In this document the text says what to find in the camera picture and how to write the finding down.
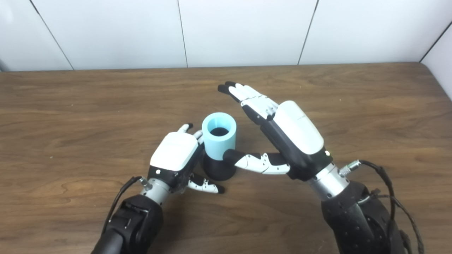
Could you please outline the left white-black robot hand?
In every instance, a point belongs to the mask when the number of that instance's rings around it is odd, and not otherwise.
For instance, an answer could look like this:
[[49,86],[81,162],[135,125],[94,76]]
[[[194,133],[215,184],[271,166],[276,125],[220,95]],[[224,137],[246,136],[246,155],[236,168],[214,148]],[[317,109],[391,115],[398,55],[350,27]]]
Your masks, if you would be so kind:
[[204,153],[202,130],[188,133],[192,123],[182,125],[178,131],[168,133],[150,158],[148,180],[153,185],[166,185],[168,193],[182,192],[186,188],[223,194],[225,188],[194,172]]

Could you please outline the right white-black robot hand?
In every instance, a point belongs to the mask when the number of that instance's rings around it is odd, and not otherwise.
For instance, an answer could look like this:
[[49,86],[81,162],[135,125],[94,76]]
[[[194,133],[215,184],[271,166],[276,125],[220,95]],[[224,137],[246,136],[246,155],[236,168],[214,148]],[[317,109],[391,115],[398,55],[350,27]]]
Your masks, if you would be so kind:
[[261,174],[287,174],[293,180],[308,181],[332,163],[323,137],[294,101],[279,104],[248,85],[232,81],[218,85],[218,91],[239,103],[278,151],[246,154],[228,149],[223,154],[228,164]]

